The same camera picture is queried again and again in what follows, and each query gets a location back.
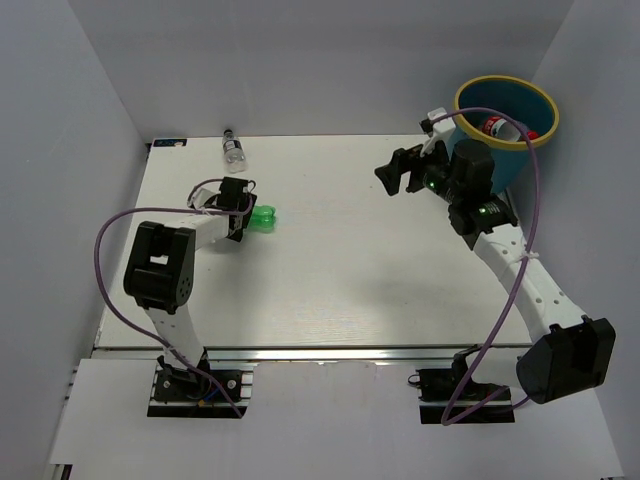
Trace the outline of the green plastic bottle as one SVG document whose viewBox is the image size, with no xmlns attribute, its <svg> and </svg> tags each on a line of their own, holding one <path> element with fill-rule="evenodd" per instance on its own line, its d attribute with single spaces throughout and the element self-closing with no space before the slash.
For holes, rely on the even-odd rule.
<svg viewBox="0 0 640 480">
<path fill-rule="evenodd" d="M 276 208 L 270 205 L 258 205 L 252 210 L 247 229 L 259 233 L 272 233 L 276 228 Z"/>
</svg>

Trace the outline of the clear bottle with black label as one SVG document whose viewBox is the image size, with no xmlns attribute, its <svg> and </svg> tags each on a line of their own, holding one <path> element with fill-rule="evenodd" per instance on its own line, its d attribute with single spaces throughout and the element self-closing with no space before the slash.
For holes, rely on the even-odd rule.
<svg viewBox="0 0 640 480">
<path fill-rule="evenodd" d="M 222 136 L 224 163 L 229 173 L 239 173 L 247 169 L 247 160 L 239 138 L 231 129 Z"/>
</svg>

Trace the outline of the red label water bottle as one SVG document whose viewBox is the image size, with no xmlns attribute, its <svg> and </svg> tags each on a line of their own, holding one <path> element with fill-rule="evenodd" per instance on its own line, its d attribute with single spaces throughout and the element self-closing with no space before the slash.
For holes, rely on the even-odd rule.
<svg viewBox="0 0 640 480">
<path fill-rule="evenodd" d="M 516 124 L 517 126 L 500 116 L 492 115 L 484 118 L 478 129 L 485 135 L 506 142 L 520 142 L 524 138 L 535 140 L 539 137 L 539 134 L 526 124 L 522 122 L 516 122 Z"/>
</svg>

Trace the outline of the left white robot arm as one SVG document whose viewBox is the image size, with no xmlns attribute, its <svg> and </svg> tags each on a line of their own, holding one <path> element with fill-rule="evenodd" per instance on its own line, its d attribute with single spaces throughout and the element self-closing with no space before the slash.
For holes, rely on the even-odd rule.
<svg viewBox="0 0 640 480">
<path fill-rule="evenodd" d="M 211 387 L 211 374 L 198 366 L 205 356 L 187 302 L 194 289 L 196 252 L 220 240 L 239 242 L 257 196 L 255 182 L 225 177 L 212 192 L 200 185 L 189 208 L 168 223 L 139 224 L 124 273 L 125 293 L 147 314 L 165 348 L 164 361 L 181 369 L 177 387 L 199 399 Z"/>
</svg>

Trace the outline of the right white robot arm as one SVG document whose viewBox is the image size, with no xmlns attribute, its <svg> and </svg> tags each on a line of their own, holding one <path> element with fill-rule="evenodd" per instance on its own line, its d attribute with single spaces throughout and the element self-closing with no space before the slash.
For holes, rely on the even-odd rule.
<svg viewBox="0 0 640 480">
<path fill-rule="evenodd" d="M 603 384 L 616 333 L 605 319 L 590 318 L 561 290 L 536 255 L 513 210 L 492 191 L 494 160 L 484 143 L 466 139 L 448 150 L 437 141 L 396 150 L 375 169 L 390 196 L 403 175 L 407 192 L 427 189 L 448 205 L 452 228 L 493 272 L 523 319 L 531 346 L 499 356 L 475 347 L 455 356 L 451 384 L 472 399 L 488 384 L 514 384 L 537 404 Z"/>
</svg>

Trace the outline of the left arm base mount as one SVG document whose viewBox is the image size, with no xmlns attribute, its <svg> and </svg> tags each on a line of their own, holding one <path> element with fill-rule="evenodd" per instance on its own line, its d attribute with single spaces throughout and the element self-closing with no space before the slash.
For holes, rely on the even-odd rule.
<svg viewBox="0 0 640 480">
<path fill-rule="evenodd" d="M 251 397 L 253 373 L 241 369 L 211 368 L 202 359 L 198 367 L 209 373 L 226 391 L 240 414 L 227 401 L 220 388 L 207 378 L 156 360 L 147 416 L 149 418 L 240 419 Z"/>
</svg>

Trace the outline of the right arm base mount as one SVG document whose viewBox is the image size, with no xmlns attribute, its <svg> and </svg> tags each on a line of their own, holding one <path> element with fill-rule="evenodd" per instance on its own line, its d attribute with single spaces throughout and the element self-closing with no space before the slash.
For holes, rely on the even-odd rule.
<svg viewBox="0 0 640 480">
<path fill-rule="evenodd" d="M 479 346 L 456 353 L 448 367 L 430 367 L 417 370 L 407 379 L 409 386 L 419 392 L 420 421 L 423 425 L 441 423 L 441 417 L 459 381 L 468 370 L 468 359 L 480 350 Z M 472 408 L 476 403 L 490 397 L 499 386 L 491 383 L 477 383 L 470 380 L 458 397 L 450 416 L 455 417 Z M 515 422 L 511 392 L 507 389 L 491 402 L 459 421 L 459 424 L 508 424 Z"/>
</svg>

